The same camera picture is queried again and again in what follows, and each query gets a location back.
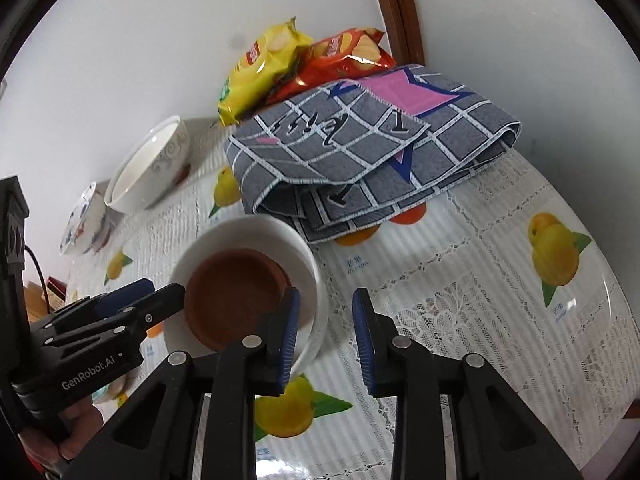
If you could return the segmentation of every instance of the tablecloth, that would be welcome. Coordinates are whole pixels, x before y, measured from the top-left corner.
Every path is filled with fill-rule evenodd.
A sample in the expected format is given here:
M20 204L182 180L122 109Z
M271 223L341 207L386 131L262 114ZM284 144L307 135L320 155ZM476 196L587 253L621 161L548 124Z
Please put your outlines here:
M70 298L115 290L142 277L159 288L210 224L243 214L237 202L208 218L212 190L226 164L226 136L228 130L218 124L194 135L186 181L152 208L124 217L98 253L75 259ZM511 150L478 176L430 200L427 214L415 224L385 223L355 246L313 246L330 314L321 350L305 375L314 389L353 407L316 418L299 436L260 439L258 477L389 477L396 404L393 398L369 397L362 383L350 307L358 286L369 289L376 310L393 317L401 333L436 354L485 356L575 465L584 466L639 389L640 336L595 242L581 258L590 251L587 259L599 266L601 279L591 283L583 276L580 282L578 272L574 292L559 288L549 306L542 301L540 280L518 271L520 261L531 258L522 225L546 210L570 222L573 231L588 234L548 181ZM131 263L107 279L108 263L119 254ZM145 361L130 372L128 394L167 355L163 336L146 339L141 351ZM441 405L447 475L455 478L445 397ZM108 417L116 403L100 408Z

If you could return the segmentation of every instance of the screw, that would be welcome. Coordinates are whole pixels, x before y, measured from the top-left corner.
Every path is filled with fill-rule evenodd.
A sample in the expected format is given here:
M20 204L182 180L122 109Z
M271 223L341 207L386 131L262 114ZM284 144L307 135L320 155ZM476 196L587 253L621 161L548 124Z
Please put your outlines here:
M248 335L244 339L242 339L242 344L247 348L256 348L260 346L262 343L262 339L259 335Z
M466 356L466 364L473 368L482 368L484 366L484 357L480 354L469 354Z
M391 340L391 344L396 348L409 348L411 340L405 335L397 335Z
M171 355L169 355L169 364L171 366L178 366L183 364L185 361L187 360L187 354L185 354L184 352L173 352Z

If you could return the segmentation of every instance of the brown bowl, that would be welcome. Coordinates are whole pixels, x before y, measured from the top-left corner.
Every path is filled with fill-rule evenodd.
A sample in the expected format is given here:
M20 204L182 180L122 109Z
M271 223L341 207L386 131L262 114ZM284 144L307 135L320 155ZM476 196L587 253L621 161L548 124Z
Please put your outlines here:
M260 316L274 312L285 288L284 270L252 249L227 249L195 270L186 288L184 316L203 345L221 351L255 333Z

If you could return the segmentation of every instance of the white bowl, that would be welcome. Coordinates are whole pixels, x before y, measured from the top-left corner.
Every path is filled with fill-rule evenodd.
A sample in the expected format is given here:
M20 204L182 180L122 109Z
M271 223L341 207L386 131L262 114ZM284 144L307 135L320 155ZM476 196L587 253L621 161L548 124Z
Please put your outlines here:
M87 252L100 235L106 206L96 186L95 182L89 184L71 210L60 242L60 254L79 256Z
M180 117L157 124L116 171L104 195L106 205L121 213L152 205L183 167L190 143Z
M328 319L326 289L313 253L300 235L268 215L247 215L220 222L185 251L175 266L172 283L187 286L196 268L212 254L230 248L249 248L266 254L287 273L300 291L300 318L292 376L302 373L316 357ZM164 322L164 342L169 353L187 351L192 357L212 353L191 333L180 311Z

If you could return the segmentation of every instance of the gray checkered cloth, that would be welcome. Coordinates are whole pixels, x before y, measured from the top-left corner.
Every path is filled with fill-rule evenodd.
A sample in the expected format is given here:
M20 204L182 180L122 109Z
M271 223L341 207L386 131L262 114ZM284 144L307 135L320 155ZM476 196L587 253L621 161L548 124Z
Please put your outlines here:
M245 211L277 216L321 242L463 182L519 133L520 123L482 96L409 65L265 108L242 123L225 152Z

